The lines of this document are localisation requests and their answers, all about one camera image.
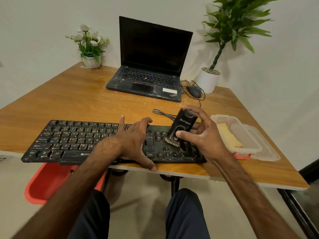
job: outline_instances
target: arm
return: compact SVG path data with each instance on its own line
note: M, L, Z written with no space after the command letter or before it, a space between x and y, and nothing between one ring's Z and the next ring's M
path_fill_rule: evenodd
M154 163L146 158L141 150L148 122L152 120L144 118L125 131L124 116L122 116L118 133L97 144L85 162L13 239L66 238L91 191L109 165L118 157L129 157L145 168L156 171Z
M298 238L226 149L215 122L198 107L184 108L197 113L202 122L194 125L194 129L190 132L178 131L176 135L195 144L205 158L219 169L245 212L256 237L258 239Z

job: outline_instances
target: wooden table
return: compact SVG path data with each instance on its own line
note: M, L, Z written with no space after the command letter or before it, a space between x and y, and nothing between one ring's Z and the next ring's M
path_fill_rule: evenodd
M150 116L153 125L170 126L172 121L169 118L154 114L152 110L159 109L169 114L177 114L182 104L199 105L197 100L186 95L182 95L181 103L175 103L107 90L105 85L116 71L117 68L106 66L90 70L79 62L0 109L0 150L26 152L52 119L118 123L124 114L126 123L134 123ZM212 94L206 95L206 99L202 101L202 108L209 116L235 116L243 124L256 127L281 156L281 160L276 162L255 159L239 161L256 183L293 190L309 187L230 89L216 87ZM114 167L148 171L136 164ZM220 172L209 162L157 164L157 168L157 173L165 175L223 181Z

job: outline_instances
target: computer mouse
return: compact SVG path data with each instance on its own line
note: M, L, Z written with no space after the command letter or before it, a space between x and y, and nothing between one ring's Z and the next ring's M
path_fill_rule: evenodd
M188 85L186 89L195 98L200 98L202 96L202 90L196 85Z

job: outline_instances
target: white sticker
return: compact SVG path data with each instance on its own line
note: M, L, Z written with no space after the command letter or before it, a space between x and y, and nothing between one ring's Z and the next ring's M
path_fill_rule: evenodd
M163 88L163 91L169 92L169 93L173 93L173 94L177 94L177 90Z

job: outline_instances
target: person's right arm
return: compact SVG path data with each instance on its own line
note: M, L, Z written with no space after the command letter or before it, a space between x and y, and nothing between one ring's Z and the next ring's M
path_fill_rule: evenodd
M226 149L216 123L201 108L195 106L184 108L195 112L202 121L194 125L191 132L177 131L176 135L195 144L205 158L220 170L245 212L256 237L258 239L298 238L261 193L251 177Z

